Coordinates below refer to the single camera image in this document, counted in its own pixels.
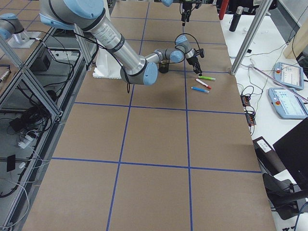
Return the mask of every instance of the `green marker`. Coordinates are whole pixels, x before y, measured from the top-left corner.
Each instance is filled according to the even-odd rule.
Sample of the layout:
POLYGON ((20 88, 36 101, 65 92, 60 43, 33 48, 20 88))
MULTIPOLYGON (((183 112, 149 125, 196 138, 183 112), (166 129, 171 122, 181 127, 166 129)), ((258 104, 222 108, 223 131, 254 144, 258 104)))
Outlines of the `green marker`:
POLYGON ((198 76, 198 78, 208 79, 208 80, 216 80, 216 78, 206 77, 206 76, 198 76))

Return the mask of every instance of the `white table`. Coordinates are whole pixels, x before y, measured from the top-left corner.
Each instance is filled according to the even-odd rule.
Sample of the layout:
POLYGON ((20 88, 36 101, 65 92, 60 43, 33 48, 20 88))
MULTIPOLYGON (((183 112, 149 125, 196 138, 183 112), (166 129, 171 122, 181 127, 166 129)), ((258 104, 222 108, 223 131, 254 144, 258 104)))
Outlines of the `white table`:
MULTIPOLYGON (((229 14, 225 15, 224 19, 221 21, 221 27, 224 33, 226 44, 228 46, 230 57, 235 57, 251 25, 253 16, 242 15, 235 32, 229 31, 231 20, 232 20, 232 15, 229 14)), ((255 38, 253 39, 253 42, 250 45, 249 49, 252 50, 251 54, 268 53, 274 49, 281 47, 284 43, 285 42, 282 36, 280 35, 277 27, 273 23, 272 19, 269 16, 266 16, 262 24, 260 25, 260 28, 255 38)), ((276 62, 295 64, 296 60, 285 59, 283 54, 280 56, 282 50, 285 47, 286 46, 282 46, 280 49, 270 54, 253 55, 250 57, 245 57, 242 64, 250 65, 251 63, 253 63, 255 67, 261 70, 272 70, 276 62)), ((252 139, 256 139, 260 136, 263 136, 270 145, 273 145, 283 135, 285 135, 299 122, 301 122, 301 120, 280 119, 270 103, 267 91, 268 88, 278 87, 278 85, 274 84, 273 81, 271 81, 270 79, 268 79, 268 81, 266 82, 267 79, 266 76, 254 71, 252 68, 250 69, 249 74, 252 83, 254 83, 255 85, 263 88, 266 83, 262 96, 261 97, 258 95, 253 96, 252 99, 250 100, 251 105, 257 110, 257 116, 256 116, 257 125, 255 126, 255 131, 252 135, 252 139)), ((235 77, 237 79, 237 82, 242 84, 244 87, 251 85, 251 83, 249 82, 247 67, 242 65, 239 68, 238 72, 236 73, 235 77)), ((251 90, 252 88, 249 88, 244 93, 251 93, 251 90)), ((259 94, 261 93, 261 90, 255 87, 254 93, 259 94)), ((305 82, 305 89, 299 91, 298 93, 304 97, 308 97, 307 82, 305 82)), ((279 180, 284 180, 284 179, 293 180, 287 170, 277 174, 275 177, 278 178, 279 180)), ((278 231, 281 231, 284 228, 290 228, 291 226, 294 226, 296 220, 296 217, 288 220, 282 220, 279 217, 278 213, 276 212, 273 212, 273 217, 275 220, 276 229, 278 231)), ((302 214, 300 216, 296 230, 307 231, 307 227, 308 227, 308 214, 302 214)))

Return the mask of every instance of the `red cylinder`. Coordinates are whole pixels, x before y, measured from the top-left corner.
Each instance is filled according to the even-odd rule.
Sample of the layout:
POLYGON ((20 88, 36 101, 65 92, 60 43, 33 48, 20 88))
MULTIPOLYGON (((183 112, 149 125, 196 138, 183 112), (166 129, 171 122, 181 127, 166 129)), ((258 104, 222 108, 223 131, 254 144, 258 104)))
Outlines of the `red cylinder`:
POLYGON ((223 0, 221 7, 220 7, 220 11, 219 11, 219 19, 222 20, 223 16, 225 16, 225 12, 227 10, 229 4, 229 0, 223 0))

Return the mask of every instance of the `red marker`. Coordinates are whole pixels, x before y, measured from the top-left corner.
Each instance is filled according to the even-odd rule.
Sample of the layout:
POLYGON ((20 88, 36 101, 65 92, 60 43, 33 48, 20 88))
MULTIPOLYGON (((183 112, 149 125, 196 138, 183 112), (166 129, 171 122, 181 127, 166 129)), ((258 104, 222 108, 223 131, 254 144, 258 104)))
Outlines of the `red marker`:
POLYGON ((198 83, 202 84, 203 86, 205 86, 207 89, 209 89, 209 90, 212 89, 209 85, 207 85, 206 83, 204 83, 204 82, 201 81, 200 79, 196 78, 196 81, 197 81, 198 83))

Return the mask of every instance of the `blue cap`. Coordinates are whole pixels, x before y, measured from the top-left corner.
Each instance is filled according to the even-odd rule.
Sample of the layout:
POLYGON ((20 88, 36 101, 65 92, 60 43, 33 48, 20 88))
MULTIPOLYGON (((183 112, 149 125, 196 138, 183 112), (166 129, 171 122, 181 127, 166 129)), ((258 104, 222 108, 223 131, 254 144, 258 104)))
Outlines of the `blue cap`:
POLYGON ((14 13, 4 13, 0 15, 1 19, 17 19, 17 16, 14 13))
POLYGON ((103 0, 64 0, 67 7, 80 17, 95 19, 104 9, 103 0))
POLYGON ((180 35, 180 36, 178 36, 178 38, 175 40, 175 44, 180 44, 180 43, 185 42, 185 41, 187 41, 186 36, 185 36, 185 35, 180 35))
POLYGON ((156 82, 157 75, 158 75, 158 70, 156 64, 153 62, 148 63, 143 75, 144 85, 154 84, 156 82))
POLYGON ((170 54, 170 60, 174 63, 181 62, 184 59, 184 54, 181 51, 173 51, 170 54))
POLYGON ((0 36, 2 36, 2 38, 4 38, 4 40, 7 40, 11 37, 11 34, 9 31, 0 28, 0 36))
POLYGON ((173 0, 162 0, 162 3, 163 3, 165 6, 169 7, 169 6, 173 3, 173 0))
POLYGON ((63 30, 74 30, 74 25, 65 24, 63 22, 54 20, 53 18, 49 18, 41 13, 39 13, 40 20, 43 24, 46 24, 51 27, 63 29, 63 30))

